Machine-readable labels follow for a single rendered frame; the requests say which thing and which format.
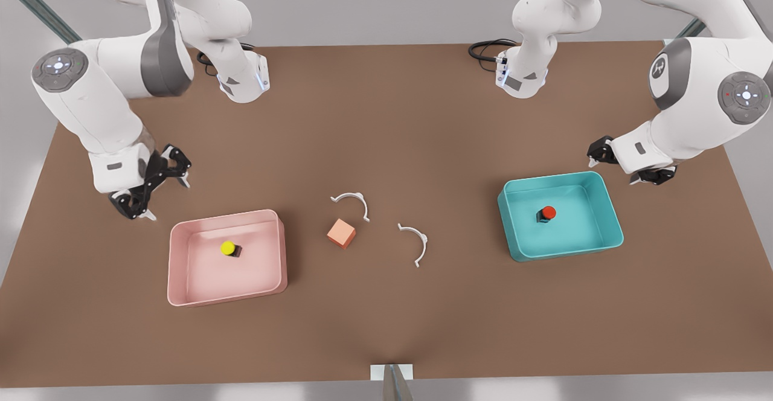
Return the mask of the blue storage box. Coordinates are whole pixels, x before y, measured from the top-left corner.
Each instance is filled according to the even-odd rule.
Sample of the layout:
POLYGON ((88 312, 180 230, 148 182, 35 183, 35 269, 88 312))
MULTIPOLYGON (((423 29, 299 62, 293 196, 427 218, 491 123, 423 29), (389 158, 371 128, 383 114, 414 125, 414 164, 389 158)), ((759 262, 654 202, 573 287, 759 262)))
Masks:
POLYGON ((601 252, 624 242, 607 186, 596 172, 511 180, 497 203, 508 250, 516 261, 601 252), (557 210, 547 224, 536 220, 544 206, 557 210))

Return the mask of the silver frame post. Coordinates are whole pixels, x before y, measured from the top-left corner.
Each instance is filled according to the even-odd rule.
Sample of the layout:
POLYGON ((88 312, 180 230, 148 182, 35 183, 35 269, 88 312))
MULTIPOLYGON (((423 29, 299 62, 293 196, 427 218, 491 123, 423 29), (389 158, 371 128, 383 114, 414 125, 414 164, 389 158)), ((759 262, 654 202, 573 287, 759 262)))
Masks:
POLYGON ((71 44, 81 40, 81 37, 43 0, 18 1, 64 43, 71 44))
POLYGON ((370 365, 370 380, 383 382, 382 401, 414 401, 408 385, 413 379, 413 364, 370 365))
POLYGON ((666 5, 703 21, 712 37, 771 40, 746 0, 666 0, 666 5))

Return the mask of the white curved clip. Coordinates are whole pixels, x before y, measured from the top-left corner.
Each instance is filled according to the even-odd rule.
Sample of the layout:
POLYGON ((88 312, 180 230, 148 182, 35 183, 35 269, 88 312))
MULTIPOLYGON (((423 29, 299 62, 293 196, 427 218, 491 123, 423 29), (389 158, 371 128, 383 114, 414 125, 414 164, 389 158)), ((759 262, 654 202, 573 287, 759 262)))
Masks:
POLYGON ((423 260, 423 256, 425 256, 427 252, 427 244, 428 244, 428 237, 425 235, 425 233, 422 233, 421 231, 417 230, 417 228, 413 228, 411 226, 403 226, 400 223, 397 224, 399 231, 411 231, 412 233, 416 234, 419 239, 422 241, 422 252, 420 255, 414 260, 414 266, 417 268, 420 267, 420 262, 423 260))
POLYGON ((364 195, 362 193, 360 193, 360 192, 342 193, 342 194, 340 194, 338 196, 331 196, 330 200, 338 203, 340 200, 348 198, 348 197, 356 198, 357 200, 362 202, 362 204, 364 205, 364 220, 365 220, 365 222, 370 222, 369 207, 368 207, 367 201, 365 200, 364 195))

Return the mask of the orange cube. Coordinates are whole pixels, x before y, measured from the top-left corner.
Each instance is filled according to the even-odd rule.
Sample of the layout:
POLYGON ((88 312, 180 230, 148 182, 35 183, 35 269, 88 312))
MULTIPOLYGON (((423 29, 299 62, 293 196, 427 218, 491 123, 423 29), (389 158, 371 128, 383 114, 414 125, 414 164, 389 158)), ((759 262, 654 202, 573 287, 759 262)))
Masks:
POLYGON ((356 228, 342 219, 337 219, 327 233, 327 238, 342 249, 347 249, 356 235, 356 228))

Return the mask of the pink storage box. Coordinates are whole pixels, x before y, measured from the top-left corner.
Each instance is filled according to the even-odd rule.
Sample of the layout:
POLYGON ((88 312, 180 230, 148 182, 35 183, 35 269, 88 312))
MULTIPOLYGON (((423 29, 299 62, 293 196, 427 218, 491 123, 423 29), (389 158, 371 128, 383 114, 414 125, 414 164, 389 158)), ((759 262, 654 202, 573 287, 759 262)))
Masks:
POLYGON ((176 307, 220 304, 279 294, 287 288, 284 224, 273 210, 205 217, 170 233, 167 300, 176 307), (240 257, 220 252, 224 241, 240 257))

